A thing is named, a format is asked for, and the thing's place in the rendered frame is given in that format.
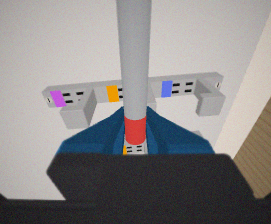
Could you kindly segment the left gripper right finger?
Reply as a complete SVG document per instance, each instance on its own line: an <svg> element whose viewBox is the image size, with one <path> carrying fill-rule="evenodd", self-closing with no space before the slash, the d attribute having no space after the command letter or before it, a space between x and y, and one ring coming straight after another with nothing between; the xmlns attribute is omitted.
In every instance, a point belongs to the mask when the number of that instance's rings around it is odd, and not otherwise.
<svg viewBox="0 0 271 224"><path fill-rule="evenodd" d="M146 110L146 141L148 154L215 153L208 140L160 116L149 106Z"/></svg>

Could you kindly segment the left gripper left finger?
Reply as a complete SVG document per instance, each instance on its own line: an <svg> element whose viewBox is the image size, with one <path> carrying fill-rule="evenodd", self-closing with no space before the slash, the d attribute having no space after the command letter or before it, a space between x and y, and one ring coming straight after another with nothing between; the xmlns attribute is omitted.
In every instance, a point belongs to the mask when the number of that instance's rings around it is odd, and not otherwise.
<svg viewBox="0 0 271 224"><path fill-rule="evenodd" d="M56 154L62 152L123 154L124 138L125 121L122 106L111 116L64 140Z"/></svg>

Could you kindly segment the grey metal bar with red end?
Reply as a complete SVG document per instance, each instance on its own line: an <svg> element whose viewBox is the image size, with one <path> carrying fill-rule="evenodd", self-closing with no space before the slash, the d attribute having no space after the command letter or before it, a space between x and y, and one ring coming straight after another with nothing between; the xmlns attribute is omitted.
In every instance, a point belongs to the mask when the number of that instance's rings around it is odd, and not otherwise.
<svg viewBox="0 0 271 224"><path fill-rule="evenodd" d="M125 139L146 139L152 0L116 0Z"/></svg>

